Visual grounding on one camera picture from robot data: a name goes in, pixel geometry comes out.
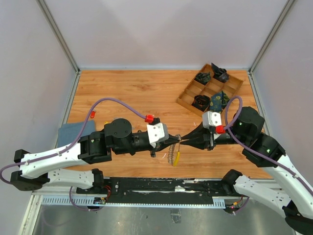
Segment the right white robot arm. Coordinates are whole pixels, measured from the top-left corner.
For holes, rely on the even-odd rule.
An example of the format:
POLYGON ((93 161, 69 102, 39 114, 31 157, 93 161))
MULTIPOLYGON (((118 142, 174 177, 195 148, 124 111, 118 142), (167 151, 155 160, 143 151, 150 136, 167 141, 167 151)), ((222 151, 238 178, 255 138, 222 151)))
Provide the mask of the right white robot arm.
POLYGON ((243 107, 228 130, 221 115, 206 112, 201 124, 181 138, 181 144, 201 150, 216 145, 240 144, 242 154, 262 168, 278 183, 282 192, 263 186, 231 169, 222 178, 222 191, 228 196, 241 194, 252 198, 281 215, 302 235, 313 233, 313 188, 295 168, 285 149, 273 137, 262 132, 264 118, 252 107, 243 107))

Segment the large keyring with yellow handle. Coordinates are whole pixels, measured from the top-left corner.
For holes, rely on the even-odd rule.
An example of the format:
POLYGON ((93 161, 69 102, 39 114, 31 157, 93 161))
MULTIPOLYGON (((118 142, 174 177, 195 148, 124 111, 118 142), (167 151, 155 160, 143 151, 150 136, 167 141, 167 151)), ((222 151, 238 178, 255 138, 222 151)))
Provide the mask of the large keyring with yellow handle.
POLYGON ((167 154, 168 163, 173 167, 177 166, 177 164, 179 162, 179 158, 180 158, 180 142, 179 142, 179 144, 177 144, 175 146, 173 146, 173 145, 170 146, 168 154, 167 154))

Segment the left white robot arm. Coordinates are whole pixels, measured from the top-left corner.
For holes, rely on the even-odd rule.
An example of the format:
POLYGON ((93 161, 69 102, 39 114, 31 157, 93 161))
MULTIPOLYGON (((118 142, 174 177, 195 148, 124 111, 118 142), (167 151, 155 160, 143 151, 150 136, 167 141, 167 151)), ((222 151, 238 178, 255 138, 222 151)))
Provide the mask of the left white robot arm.
POLYGON ((103 130, 81 137, 74 144, 41 153, 17 150, 14 162, 19 170, 11 173, 10 183, 20 191, 35 191, 42 187, 64 186, 91 190, 98 194, 104 190, 103 172, 70 170, 70 166, 91 165, 112 160, 112 154, 130 154, 148 151, 151 157, 179 138, 168 133, 161 122, 147 125, 144 132, 133 132, 131 123, 118 118, 105 124, 103 130))

